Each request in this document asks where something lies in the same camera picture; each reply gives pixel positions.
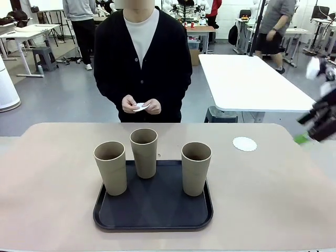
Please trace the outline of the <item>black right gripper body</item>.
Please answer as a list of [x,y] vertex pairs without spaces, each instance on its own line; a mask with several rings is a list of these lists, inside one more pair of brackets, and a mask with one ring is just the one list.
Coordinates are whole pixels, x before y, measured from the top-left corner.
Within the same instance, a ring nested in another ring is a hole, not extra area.
[[313,126],[309,137],[321,142],[335,133],[335,89],[313,105]]

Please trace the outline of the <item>person's left hand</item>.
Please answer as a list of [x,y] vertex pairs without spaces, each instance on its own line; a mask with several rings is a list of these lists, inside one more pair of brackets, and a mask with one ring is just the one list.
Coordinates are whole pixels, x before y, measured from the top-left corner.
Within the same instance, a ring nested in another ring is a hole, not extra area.
[[156,99],[148,100],[144,105],[145,111],[151,115],[157,115],[161,113],[161,104]]

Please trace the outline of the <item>person's right hand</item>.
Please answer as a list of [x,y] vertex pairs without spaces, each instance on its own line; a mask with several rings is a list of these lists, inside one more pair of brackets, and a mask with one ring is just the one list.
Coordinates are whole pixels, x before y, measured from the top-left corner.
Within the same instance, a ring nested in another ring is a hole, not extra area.
[[137,107],[137,103],[131,95],[126,95],[122,99],[122,109],[125,113],[135,113],[139,107]]

